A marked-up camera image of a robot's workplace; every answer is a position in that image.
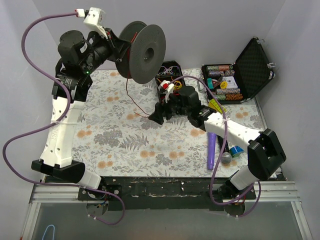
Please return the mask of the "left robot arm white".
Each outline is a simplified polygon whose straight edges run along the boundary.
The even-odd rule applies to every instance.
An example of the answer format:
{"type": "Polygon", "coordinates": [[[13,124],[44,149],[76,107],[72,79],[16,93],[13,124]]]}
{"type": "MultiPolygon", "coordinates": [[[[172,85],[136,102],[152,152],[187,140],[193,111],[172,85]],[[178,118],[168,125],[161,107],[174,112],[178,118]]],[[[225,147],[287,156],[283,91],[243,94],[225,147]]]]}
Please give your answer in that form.
{"type": "Polygon", "coordinates": [[[131,46],[108,29],[106,36],[91,31],[87,37],[78,30],[65,32],[57,47],[60,60],[55,67],[57,82],[52,88],[52,128],[44,150],[31,163],[34,171],[89,188],[95,200],[106,196],[102,178],[72,158],[77,121],[93,84],[91,74],[105,61],[118,62],[131,46]]]}

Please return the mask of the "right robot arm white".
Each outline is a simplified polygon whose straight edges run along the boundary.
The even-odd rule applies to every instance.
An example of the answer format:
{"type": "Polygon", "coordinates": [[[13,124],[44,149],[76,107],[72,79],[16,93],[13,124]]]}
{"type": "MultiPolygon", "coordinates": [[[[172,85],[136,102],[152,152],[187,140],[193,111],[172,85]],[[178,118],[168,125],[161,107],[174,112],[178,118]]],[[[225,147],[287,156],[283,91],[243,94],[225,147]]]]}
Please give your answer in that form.
{"type": "Polygon", "coordinates": [[[226,137],[247,153],[247,166],[234,173],[222,187],[230,198],[239,198],[245,188],[256,181],[268,180],[286,161],[287,157],[273,130],[259,131],[225,120],[221,113],[201,103],[194,87],[184,86],[178,94],[170,93],[166,97],[165,103],[155,104],[149,120],[162,125],[173,115],[187,116],[194,127],[226,137]]]}

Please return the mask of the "grey perforated cable spool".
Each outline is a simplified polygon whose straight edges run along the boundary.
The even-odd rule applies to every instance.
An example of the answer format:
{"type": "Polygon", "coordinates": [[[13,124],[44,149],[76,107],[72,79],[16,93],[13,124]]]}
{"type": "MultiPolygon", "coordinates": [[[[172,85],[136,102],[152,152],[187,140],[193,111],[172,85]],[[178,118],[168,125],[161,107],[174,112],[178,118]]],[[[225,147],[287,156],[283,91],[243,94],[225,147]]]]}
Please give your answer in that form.
{"type": "Polygon", "coordinates": [[[116,68],[120,75],[138,84],[150,82],[160,70],[166,53],[166,37],[163,29],[146,25],[142,21],[129,23],[119,38],[130,43],[121,62],[116,68]]]}

